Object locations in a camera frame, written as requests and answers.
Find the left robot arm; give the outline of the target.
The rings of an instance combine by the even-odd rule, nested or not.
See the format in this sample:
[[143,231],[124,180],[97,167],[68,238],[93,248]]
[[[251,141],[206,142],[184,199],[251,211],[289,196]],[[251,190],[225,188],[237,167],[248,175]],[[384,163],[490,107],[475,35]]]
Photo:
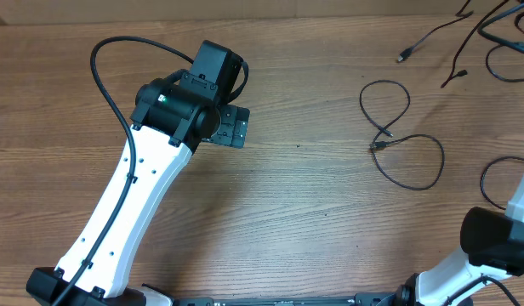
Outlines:
[[82,233],[54,267],[33,270],[27,293],[42,305],[170,305],[130,287],[134,258],[157,208],[200,143],[242,148],[249,110],[234,105],[248,81],[238,54],[204,41],[188,69],[143,85],[111,180]]

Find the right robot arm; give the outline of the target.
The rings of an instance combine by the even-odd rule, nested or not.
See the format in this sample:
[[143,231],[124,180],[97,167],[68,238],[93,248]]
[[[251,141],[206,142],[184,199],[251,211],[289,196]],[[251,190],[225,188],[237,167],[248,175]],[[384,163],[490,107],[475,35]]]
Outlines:
[[524,174],[504,212],[471,208],[464,217],[458,249],[436,267],[399,286],[392,305],[461,305],[496,285],[517,305],[502,283],[524,275]]

